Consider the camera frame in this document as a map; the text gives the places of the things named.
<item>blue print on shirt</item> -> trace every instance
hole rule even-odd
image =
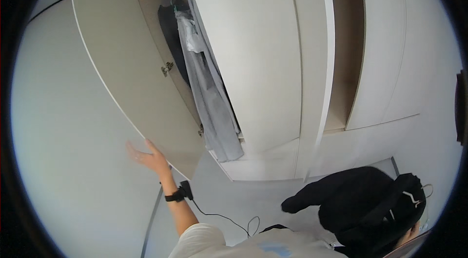
[[[282,258],[290,257],[292,254],[288,247],[282,243],[262,242],[257,246],[264,252],[273,252]]]

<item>black wristband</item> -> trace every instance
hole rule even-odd
[[[166,198],[167,202],[171,202],[171,201],[180,202],[184,200],[184,193],[179,188],[174,194],[172,194],[171,196],[164,196],[164,198]]]

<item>gray garment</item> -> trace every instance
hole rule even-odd
[[[209,68],[211,60],[205,40],[196,31],[196,23],[188,12],[178,11],[175,17],[207,149],[214,150],[220,162],[236,160],[244,152],[229,113],[230,106],[226,105],[215,83],[218,73],[211,73]]]
[[[229,114],[231,115],[231,119],[234,124],[235,131],[239,133],[240,129],[237,126],[237,121],[234,117],[234,112],[231,107],[231,102],[229,101],[225,93],[224,83],[223,83],[223,80],[221,79],[221,74],[219,72],[218,64],[216,63],[216,59],[214,58],[213,50],[211,49],[210,41],[208,40],[208,36],[206,34],[205,26],[203,26],[203,21],[200,17],[198,6],[196,5],[195,0],[188,0],[188,1],[189,1],[190,10],[193,15],[193,21],[195,22],[196,32],[203,39],[203,42],[206,48],[205,50],[203,50],[203,52],[205,53],[205,56],[206,56],[206,62],[208,64],[208,68],[210,69],[210,72],[213,75],[214,84],[216,85],[216,88],[218,89],[219,94],[221,95],[221,98],[226,103],[226,106],[229,109]]]

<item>wrist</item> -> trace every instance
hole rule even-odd
[[[162,191],[164,191],[164,195],[170,196],[177,192],[177,185],[172,178],[172,175],[165,175],[160,177],[160,182],[162,186]]]

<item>fingers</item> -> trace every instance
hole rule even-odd
[[[143,157],[147,155],[147,153],[136,150],[130,141],[127,141],[125,143],[125,147],[127,149],[128,157],[130,157],[130,159],[132,159],[133,161],[142,162]]]
[[[146,138],[145,143],[146,143],[146,146],[148,146],[149,150],[151,150],[153,154],[156,154],[156,155],[161,154],[161,152],[155,147],[155,145],[151,142],[151,140]]]

